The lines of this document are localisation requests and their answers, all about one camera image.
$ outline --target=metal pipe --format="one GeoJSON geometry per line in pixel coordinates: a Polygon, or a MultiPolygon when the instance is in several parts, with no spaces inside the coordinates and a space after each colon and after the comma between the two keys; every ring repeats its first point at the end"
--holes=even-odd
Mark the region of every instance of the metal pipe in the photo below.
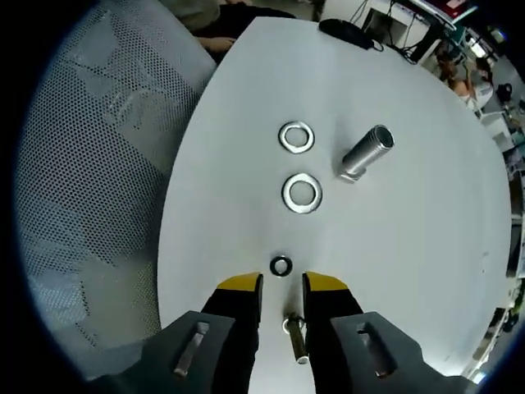
{"type": "Polygon", "coordinates": [[[283,323],[283,328],[285,329],[285,332],[290,335],[297,364],[308,364],[308,352],[306,351],[303,333],[301,332],[302,323],[303,319],[301,317],[291,315],[283,323]]]}
{"type": "Polygon", "coordinates": [[[394,137],[383,125],[374,126],[344,157],[340,176],[356,182],[367,166],[378,160],[394,146],[394,137]]]}

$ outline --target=desk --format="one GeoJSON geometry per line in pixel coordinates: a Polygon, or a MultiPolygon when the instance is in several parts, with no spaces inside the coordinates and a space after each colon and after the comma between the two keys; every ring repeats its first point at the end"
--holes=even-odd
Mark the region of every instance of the desk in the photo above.
{"type": "Polygon", "coordinates": [[[454,92],[388,48],[364,51],[317,24],[257,19],[217,68],[177,155],[162,218],[158,301],[165,327],[200,310],[225,278],[264,274],[252,393],[314,393],[282,332],[285,303],[301,307],[301,274],[344,281],[422,346],[425,360],[460,374],[503,296],[510,240],[501,153],[454,92]],[[315,145],[279,144],[288,121],[315,145]],[[333,165],[372,126],[395,147],[355,185],[333,165]],[[315,176],[323,201],[292,213],[281,188],[315,176]],[[270,274],[286,254],[294,270],[270,274]]]}

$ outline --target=metal washer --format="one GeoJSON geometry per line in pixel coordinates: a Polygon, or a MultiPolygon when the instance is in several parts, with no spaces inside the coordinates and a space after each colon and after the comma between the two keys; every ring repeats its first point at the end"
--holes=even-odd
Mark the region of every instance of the metal washer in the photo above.
{"type": "Polygon", "coordinates": [[[315,211],[322,200],[322,188],[321,184],[315,179],[313,176],[301,172],[299,174],[295,174],[288,178],[285,182],[285,184],[282,186],[282,199],[285,202],[286,207],[290,211],[293,211],[295,213],[311,213],[315,211]],[[292,200],[291,196],[291,189],[292,186],[295,185],[297,182],[304,182],[309,184],[313,188],[313,200],[310,204],[306,205],[299,205],[296,204],[292,200]]]}
{"type": "Polygon", "coordinates": [[[293,154],[303,153],[313,147],[313,131],[309,125],[302,121],[291,121],[283,125],[283,127],[281,127],[281,129],[279,130],[279,142],[281,142],[281,145],[288,152],[291,152],[293,154]],[[288,142],[288,140],[286,139],[286,133],[288,133],[288,131],[290,131],[291,129],[300,129],[306,133],[307,139],[304,145],[295,146],[288,142]]]}

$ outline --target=white table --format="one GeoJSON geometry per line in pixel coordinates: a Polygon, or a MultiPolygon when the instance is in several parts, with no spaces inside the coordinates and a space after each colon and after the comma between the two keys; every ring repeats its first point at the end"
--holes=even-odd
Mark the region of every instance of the white table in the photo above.
{"type": "Polygon", "coordinates": [[[210,80],[175,161],[158,256],[162,326],[200,310],[224,279],[261,271],[250,392],[313,393],[310,368],[294,363],[281,330],[283,305],[301,300],[301,273],[313,270],[346,282],[364,310],[416,339],[430,365],[459,374],[504,291],[510,223],[503,158],[439,80],[312,22],[257,19],[210,80]],[[315,133],[306,153],[279,145],[293,120],[315,133]],[[392,130],[392,151],[355,185],[335,177],[335,158],[378,123],[392,130]],[[297,172],[322,184],[314,213],[282,202],[297,172]],[[270,274],[277,254],[294,261],[286,278],[270,274]]]}

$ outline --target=cable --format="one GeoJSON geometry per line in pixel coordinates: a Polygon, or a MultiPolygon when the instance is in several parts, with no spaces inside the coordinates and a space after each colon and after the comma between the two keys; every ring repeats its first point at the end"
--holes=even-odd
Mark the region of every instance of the cable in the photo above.
{"type": "Polygon", "coordinates": [[[406,48],[407,46],[407,39],[409,39],[410,29],[412,28],[412,25],[415,19],[416,19],[416,13],[414,12],[412,14],[412,20],[410,21],[409,28],[407,29],[407,35],[404,36],[403,48],[406,48]]]}
{"type": "Polygon", "coordinates": [[[363,16],[363,13],[364,13],[364,9],[365,7],[367,6],[368,4],[368,0],[363,0],[363,2],[359,5],[358,9],[355,10],[354,14],[352,15],[352,17],[350,18],[350,23],[353,23],[353,24],[356,24],[358,23],[359,19],[361,19],[361,16],[363,16]],[[356,19],[354,21],[354,18],[355,16],[358,14],[358,12],[361,12],[358,16],[358,19],[356,19]]]}
{"type": "Polygon", "coordinates": [[[390,0],[390,6],[388,7],[388,12],[386,13],[386,16],[388,16],[390,18],[390,23],[389,23],[389,26],[388,26],[388,35],[390,36],[390,45],[394,45],[394,39],[392,38],[392,23],[393,23],[393,19],[392,19],[392,7],[394,6],[394,2],[395,0],[390,0]]]}

